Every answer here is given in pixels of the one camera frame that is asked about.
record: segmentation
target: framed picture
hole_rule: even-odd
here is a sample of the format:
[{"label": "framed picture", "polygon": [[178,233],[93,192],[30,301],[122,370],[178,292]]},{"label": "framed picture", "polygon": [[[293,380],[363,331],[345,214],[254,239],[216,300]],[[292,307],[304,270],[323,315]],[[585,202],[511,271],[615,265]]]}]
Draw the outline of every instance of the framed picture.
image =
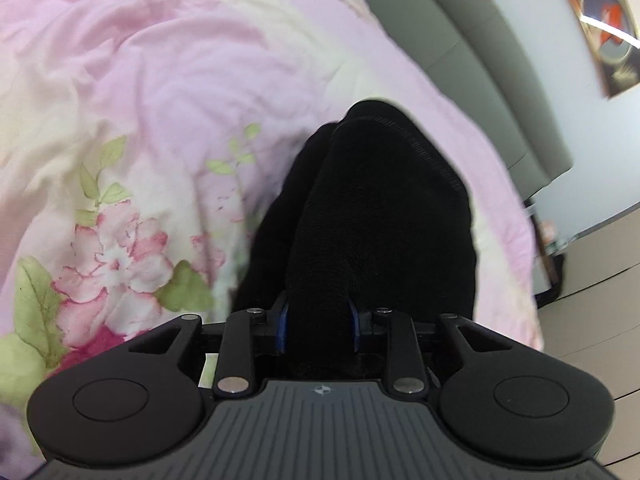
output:
[{"label": "framed picture", "polygon": [[640,82],[638,24],[626,0],[569,0],[582,23],[609,96]]}]

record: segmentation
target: circular pad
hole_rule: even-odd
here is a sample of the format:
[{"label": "circular pad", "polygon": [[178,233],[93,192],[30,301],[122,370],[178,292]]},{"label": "circular pad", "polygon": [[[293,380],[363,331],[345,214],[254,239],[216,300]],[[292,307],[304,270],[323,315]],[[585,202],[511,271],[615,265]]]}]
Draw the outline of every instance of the circular pad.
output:
[{"label": "circular pad", "polygon": [[43,382],[27,417],[49,456],[79,466],[123,466],[187,439],[204,414],[200,391],[164,355],[106,352]]},{"label": "circular pad", "polygon": [[515,465],[593,457],[613,420],[613,400],[603,384],[529,349],[476,352],[444,383],[439,409],[467,446]]},{"label": "circular pad", "polygon": [[126,379],[103,379],[78,390],[74,406],[91,420],[116,422],[135,415],[148,400],[144,386]]},{"label": "circular pad", "polygon": [[542,377],[514,377],[495,387],[494,397],[505,410],[519,416],[553,416],[569,403],[566,390]]}]

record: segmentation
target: pink flower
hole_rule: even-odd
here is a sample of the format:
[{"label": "pink flower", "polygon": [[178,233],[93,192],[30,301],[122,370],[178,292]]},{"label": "pink flower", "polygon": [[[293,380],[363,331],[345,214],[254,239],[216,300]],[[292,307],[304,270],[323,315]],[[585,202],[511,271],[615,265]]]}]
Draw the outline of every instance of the pink flower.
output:
[{"label": "pink flower", "polygon": [[158,220],[139,218],[125,200],[105,208],[95,229],[76,226],[76,266],[64,267],[53,283],[67,298],[57,318],[66,346],[83,348],[103,325],[130,339],[164,321],[153,292],[173,272],[162,254],[167,235]]},{"label": "pink flower", "polygon": [[120,343],[124,343],[124,337],[114,334],[106,326],[102,325],[91,341],[64,355],[55,373],[79,365],[81,362],[110,350]]},{"label": "pink flower", "polygon": [[208,247],[207,235],[192,236],[191,245],[196,253],[191,267],[200,273],[207,285],[211,285],[216,279],[218,269],[225,264],[225,251],[217,247]]}]

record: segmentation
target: light wood floor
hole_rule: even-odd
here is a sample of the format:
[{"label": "light wood floor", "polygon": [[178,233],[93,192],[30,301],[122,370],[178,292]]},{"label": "light wood floor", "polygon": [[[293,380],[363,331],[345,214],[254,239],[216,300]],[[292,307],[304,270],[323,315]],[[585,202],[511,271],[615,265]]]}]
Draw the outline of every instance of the light wood floor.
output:
[{"label": "light wood floor", "polygon": [[599,378],[616,419],[598,460],[640,480],[640,210],[566,250],[562,297],[540,310],[546,352]]}]

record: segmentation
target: bedspread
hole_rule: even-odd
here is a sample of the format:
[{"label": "bedspread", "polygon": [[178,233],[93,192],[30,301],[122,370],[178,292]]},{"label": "bedspread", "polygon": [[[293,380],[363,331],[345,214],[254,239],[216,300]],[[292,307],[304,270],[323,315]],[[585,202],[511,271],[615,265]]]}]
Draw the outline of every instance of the bedspread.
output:
[{"label": "bedspread", "polygon": [[541,349],[503,163],[363,0],[0,0],[0,475],[41,460],[16,427],[48,374],[179,313],[225,319],[300,146],[370,97],[466,183],[475,320]]}]

